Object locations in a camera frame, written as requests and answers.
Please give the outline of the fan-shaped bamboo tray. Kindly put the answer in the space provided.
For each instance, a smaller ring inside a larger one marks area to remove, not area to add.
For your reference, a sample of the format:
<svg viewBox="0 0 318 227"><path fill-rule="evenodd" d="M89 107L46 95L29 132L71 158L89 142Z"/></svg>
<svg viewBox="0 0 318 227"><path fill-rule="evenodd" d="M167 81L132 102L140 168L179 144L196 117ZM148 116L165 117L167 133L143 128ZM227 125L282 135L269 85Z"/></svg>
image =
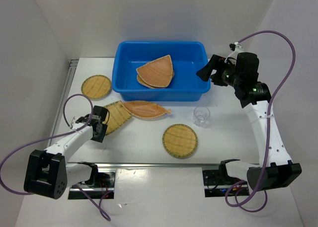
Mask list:
<svg viewBox="0 0 318 227"><path fill-rule="evenodd" d="M126 110L120 100L105 105L104 108L108 110L108 114L103 122L103 124L107 125L106 136L118 130L132 118L132 115Z"/></svg>

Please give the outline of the orange fish-shaped woven dish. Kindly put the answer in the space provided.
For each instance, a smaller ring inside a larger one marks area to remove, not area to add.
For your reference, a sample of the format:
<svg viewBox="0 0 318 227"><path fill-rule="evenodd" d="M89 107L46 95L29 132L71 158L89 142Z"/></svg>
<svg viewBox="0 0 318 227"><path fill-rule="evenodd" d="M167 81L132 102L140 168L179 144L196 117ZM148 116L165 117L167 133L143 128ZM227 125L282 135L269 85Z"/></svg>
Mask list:
<svg viewBox="0 0 318 227"><path fill-rule="evenodd" d="M125 102L122 105L131 115L143 119L157 118L171 113L170 109L165 109L150 101L135 100Z"/></svg>

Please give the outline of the orange square woven plate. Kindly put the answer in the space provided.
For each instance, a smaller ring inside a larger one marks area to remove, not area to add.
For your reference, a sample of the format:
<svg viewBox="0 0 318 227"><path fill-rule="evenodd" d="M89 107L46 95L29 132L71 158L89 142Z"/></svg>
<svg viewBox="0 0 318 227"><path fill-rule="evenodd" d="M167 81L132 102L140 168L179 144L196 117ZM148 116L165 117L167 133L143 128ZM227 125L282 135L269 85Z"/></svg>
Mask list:
<svg viewBox="0 0 318 227"><path fill-rule="evenodd" d="M174 78L174 71L172 75L156 75L156 72L148 72L146 75L137 73L137 81L141 85L148 88L167 88Z"/></svg>

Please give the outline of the orange fan-shaped woven plate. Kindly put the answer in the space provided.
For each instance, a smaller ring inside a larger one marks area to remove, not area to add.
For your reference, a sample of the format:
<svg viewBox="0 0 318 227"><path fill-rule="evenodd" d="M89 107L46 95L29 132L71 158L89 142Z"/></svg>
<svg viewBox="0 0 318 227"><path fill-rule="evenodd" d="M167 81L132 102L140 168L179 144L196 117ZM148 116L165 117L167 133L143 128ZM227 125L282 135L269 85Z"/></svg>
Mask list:
<svg viewBox="0 0 318 227"><path fill-rule="evenodd" d="M136 69L137 81L148 88L167 88L174 70L170 55L160 57Z"/></svg>

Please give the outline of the round green-rimmed bamboo plate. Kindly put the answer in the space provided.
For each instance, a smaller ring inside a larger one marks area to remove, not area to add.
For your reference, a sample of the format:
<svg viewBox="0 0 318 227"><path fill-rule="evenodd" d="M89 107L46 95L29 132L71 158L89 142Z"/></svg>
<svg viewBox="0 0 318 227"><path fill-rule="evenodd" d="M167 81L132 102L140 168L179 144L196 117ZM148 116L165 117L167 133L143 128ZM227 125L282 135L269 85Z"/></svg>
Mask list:
<svg viewBox="0 0 318 227"><path fill-rule="evenodd" d="M198 137L194 130L185 124L169 126L163 133L162 145L174 158L185 159L192 156L198 147Z"/></svg>

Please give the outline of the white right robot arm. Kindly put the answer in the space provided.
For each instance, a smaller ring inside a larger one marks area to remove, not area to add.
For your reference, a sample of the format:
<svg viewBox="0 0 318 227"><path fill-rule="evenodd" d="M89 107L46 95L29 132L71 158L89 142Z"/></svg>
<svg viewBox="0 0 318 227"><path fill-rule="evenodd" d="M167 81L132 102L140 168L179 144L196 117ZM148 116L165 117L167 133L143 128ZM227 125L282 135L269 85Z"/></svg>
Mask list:
<svg viewBox="0 0 318 227"><path fill-rule="evenodd" d="M221 161L218 178L229 184L235 178L247 182L252 190L263 191L289 186L302 172L293 163L281 139L271 107L268 86L258 81L259 59L242 52L234 58L213 55L196 74L203 81L218 86L231 86L248 116L255 135L259 164L239 159Z"/></svg>

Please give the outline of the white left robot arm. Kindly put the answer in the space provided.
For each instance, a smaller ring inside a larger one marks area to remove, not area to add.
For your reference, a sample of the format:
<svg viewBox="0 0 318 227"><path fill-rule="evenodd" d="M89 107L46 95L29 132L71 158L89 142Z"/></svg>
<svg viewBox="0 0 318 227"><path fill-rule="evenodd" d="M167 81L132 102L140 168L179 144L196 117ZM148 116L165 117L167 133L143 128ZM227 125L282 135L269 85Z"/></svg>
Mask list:
<svg viewBox="0 0 318 227"><path fill-rule="evenodd" d="M57 140L43 151L34 150L28 160L24 191L52 199L59 199L65 190L83 182L94 187L99 182L97 165L81 161L69 164L70 158L88 141L103 142L108 109L93 107L93 115L79 117L73 122L69 135Z"/></svg>

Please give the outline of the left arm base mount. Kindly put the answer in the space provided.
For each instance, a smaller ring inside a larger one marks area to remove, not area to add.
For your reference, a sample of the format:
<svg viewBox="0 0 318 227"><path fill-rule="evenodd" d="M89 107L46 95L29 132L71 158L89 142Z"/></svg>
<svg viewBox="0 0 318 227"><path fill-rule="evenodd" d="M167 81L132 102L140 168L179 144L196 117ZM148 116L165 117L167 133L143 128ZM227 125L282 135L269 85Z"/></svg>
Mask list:
<svg viewBox="0 0 318 227"><path fill-rule="evenodd" d="M99 173L94 184L88 182L79 182L77 185L93 200L100 199L114 199L115 187L115 171L107 171ZM83 194L78 188L72 186L68 194L69 200L84 200L87 196Z"/></svg>

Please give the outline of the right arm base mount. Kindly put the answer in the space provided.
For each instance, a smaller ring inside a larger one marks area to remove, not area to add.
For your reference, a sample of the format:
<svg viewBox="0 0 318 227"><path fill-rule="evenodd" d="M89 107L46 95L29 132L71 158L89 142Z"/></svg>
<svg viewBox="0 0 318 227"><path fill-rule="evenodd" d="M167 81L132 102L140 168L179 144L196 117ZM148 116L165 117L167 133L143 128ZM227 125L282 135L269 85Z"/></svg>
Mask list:
<svg viewBox="0 0 318 227"><path fill-rule="evenodd" d="M222 179L220 172L216 169L202 170L204 194L206 198L225 197L225 194L230 186L240 181L238 178ZM239 196L248 196L246 184L235 186L230 192L229 197L234 196L239 191Z"/></svg>

